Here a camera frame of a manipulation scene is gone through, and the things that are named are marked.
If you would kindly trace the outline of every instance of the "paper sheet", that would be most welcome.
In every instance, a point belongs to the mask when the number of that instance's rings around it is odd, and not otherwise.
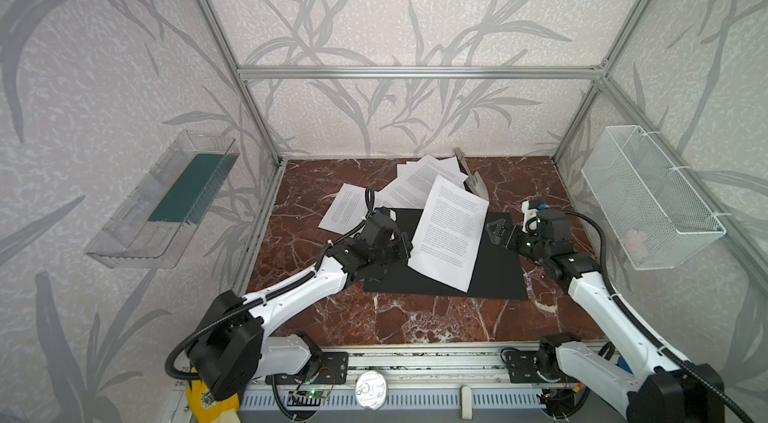
[[[438,176],[413,235],[408,266],[466,292],[472,281],[487,211],[485,199]]]
[[[413,166],[413,165],[416,165],[416,164],[418,164],[418,161],[406,161],[406,164],[398,165],[397,166],[397,176],[400,176],[400,175],[404,174],[406,172],[406,168],[408,166]],[[438,160],[438,165],[442,166],[445,169],[450,169],[453,172],[462,172],[462,170],[460,168],[458,168],[458,160],[456,159],[455,156],[452,156],[450,158],[445,158],[445,159],[439,159]],[[461,182],[461,183],[459,183],[456,186],[461,186],[463,184],[464,184],[464,182]]]
[[[464,183],[467,175],[446,169],[439,163],[434,156],[427,155],[416,164],[407,166],[406,172],[384,187],[382,198],[391,202],[393,208],[420,209],[424,208],[437,176],[446,178],[454,186]]]
[[[374,208],[391,206],[376,193]],[[366,189],[344,183],[320,221],[319,228],[343,235],[360,223],[366,216]]]

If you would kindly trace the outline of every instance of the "white eraser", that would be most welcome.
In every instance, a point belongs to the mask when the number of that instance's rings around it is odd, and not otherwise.
[[[462,387],[462,419],[472,419],[472,389],[468,386]]]

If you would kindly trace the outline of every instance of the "floral wallpaper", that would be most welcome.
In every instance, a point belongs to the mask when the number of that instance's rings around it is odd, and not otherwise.
[[[192,0],[0,0],[0,421],[158,421],[275,173]],[[176,268],[88,240],[181,129],[240,158]]]
[[[763,250],[767,7],[768,0],[656,0],[610,74]],[[613,124],[628,122],[601,96],[559,163],[574,205],[599,221],[580,171]],[[768,297],[725,243],[676,269],[638,272],[611,236],[612,277],[635,308],[694,361],[711,363],[753,418],[768,411]]]
[[[635,0],[211,1],[241,66],[592,66]],[[455,146],[485,156],[552,154],[553,135],[588,84],[249,83],[280,151],[297,157],[449,154]]]

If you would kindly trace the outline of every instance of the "marble table surface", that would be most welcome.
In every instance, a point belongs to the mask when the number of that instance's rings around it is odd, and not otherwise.
[[[491,201],[488,211],[522,218],[521,203],[538,197],[572,208],[552,161],[545,156],[468,158]],[[290,160],[277,193],[249,291],[278,283],[316,261],[335,233],[317,225],[344,182],[383,188],[405,159]],[[571,219],[578,251],[594,255],[581,223]],[[366,293],[358,282],[311,305],[275,335],[306,332],[317,344],[529,341],[558,332],[603,338],[600,328],[543,270],[521,259],[528,301]]]

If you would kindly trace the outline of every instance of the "metal mesh basket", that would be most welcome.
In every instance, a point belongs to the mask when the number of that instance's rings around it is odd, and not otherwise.
[[[725,234],[640,126],[607,126],[581,173],[636,269],[674,268]]]

